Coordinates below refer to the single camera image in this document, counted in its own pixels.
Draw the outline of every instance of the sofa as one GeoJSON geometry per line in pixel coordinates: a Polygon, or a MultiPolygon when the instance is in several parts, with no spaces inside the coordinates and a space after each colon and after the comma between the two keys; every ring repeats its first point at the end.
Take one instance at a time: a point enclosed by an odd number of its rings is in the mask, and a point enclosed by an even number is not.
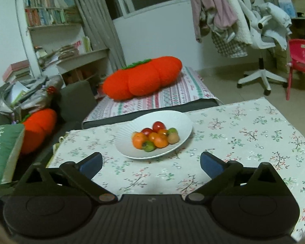
{"type": "MultiPolygon", "coordinates": [[[[8,84],[1,86],[0,93],[7,86],[8,84]]],[[[52,146],[58,142],[59,137],[67,131],[81,129],[82,121],[96,105],[97,102],[87,81],[79,81],[61,89],[51,103],[51,108],[58,114],[53,133],[35,152],[18,160],[13,181],[18,181],[32,163],[47,164],[53,154],[52,146]]],[[[10,123],[7,116],[0,114],[0,125],[10,123]]]]}

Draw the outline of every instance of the bed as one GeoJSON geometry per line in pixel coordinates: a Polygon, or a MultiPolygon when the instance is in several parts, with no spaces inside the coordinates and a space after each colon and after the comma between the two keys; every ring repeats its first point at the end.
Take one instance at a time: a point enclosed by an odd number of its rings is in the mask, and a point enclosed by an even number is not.
{"type": "Polygon", "coordinates": [[[158,110],[195,111],[218,106],[218,102],[197,72],[192,68],[183,67],[173,85],[152,95],[121,102],[109,97],[103,98],[84,119],[82,128],[130,121],[158,110]]]}

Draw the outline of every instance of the orange pillow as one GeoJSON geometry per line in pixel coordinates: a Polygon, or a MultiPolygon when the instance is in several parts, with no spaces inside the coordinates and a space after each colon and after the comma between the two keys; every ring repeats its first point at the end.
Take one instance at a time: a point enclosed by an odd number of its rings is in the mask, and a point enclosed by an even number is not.
{"type": "Polygon", "coordinates": [[[50,108],[42,109],[32,114],[26,121],[39,125],[48,136],[52,133],[57,122],[57,113],[50,108]]]}
{"type": "Polygon", "coordinates": [[[103,91],[114,100],[151,94],[173,83],[182,69],[182,62],[175,57],[160,57],[118,70],[109,76],[103,91]]]}
{"type": "Polygon", "coordinates": [[[28,119],[23,124],[25,126],[25,135],[20,155],[35,151],[45,139],[45,132],[38,124],[30,122],[28,119]]]}
{"type": "Polygon", "coordinates": [[[25,136],[21,155],[35,151],[43,143],[46,136],[50,135],[57,122],[57,113],[50,108],[46,108],[33,113],[23,123],[25,126],[25,136]]]}

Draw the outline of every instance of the table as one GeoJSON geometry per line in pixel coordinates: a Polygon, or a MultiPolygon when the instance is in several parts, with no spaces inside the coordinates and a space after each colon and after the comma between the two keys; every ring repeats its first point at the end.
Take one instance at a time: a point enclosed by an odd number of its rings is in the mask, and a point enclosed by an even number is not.
{"type": "Polygon", "coordinates": [[[189,139],[176,151],[151,160],[132,160],[114,145],[125,123],[71,131],[49,167],[78,162],[95,151],[104,158],[93,181],[118,197],[122,194],[181,194],[185,197],[210,180],[200,168],[208,151],[223,161],[246,167],[270,162],[296,198],[301,216],[293,232],[305,233],[305,138],[265,98],[186,113],[194,123],[189,139]]]}

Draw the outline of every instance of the curtain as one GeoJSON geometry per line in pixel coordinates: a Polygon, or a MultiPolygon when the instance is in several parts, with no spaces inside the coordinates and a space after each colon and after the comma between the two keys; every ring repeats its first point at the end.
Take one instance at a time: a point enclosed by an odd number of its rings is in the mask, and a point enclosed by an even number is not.
{"type": "Polygon", "coordinates": [[[75,0],[93,50],[109,48],[113,71],[125,66],[123,50],[105,0],[75,0]]]}

